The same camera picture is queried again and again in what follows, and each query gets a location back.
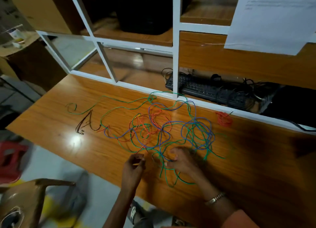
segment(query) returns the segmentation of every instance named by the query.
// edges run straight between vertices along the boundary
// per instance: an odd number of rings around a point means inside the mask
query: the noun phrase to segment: orange sleeve
[[[223,223],[222,228],[259,228],[243,210],[237,210]]]

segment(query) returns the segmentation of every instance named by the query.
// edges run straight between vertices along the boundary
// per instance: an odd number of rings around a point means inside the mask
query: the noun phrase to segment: bracelet
[[[220,194],[218,194],[217,196],[215,196],[214,198],[212,198],[208,202],[205,202],[205,205],[207,205],[207,206],[213,205],[217,200],[219,200],[223,196],[225,196],[225,192],[221,192]]]

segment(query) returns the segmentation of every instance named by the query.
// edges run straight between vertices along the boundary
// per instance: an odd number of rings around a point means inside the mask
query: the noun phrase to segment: forearm
[[[205,201],[211,200],[221,192],[205,177],[201,170],[195,171],[192,174],[192,178],[202,191]],[[237,210],[235,205],[227,197],[221,197],[209,207],[219,217],[221,224]]]
[[[122,228],[124,226],[126,215],[134,196],[134,192],[120,191],[103,228]]]

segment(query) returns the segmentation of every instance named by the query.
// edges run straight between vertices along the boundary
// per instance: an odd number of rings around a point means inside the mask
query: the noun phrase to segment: hand
[[[124,163],[121,191],[134,194],[145,170],[144,154],[133,154]]]
[[[186,148],[174,147],[170,150],[170,153],[176,154],[174,161],[165,162],[168,168],[174,168],[177,171],[186,173],[193,177],[197,173],[202,174],[202,171],[193,160],[189,150]]]

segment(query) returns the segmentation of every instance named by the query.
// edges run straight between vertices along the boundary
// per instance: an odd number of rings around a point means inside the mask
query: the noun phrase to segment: paper
[[[316,31],[316,0],[239,0],[224,48],[297,55]]]

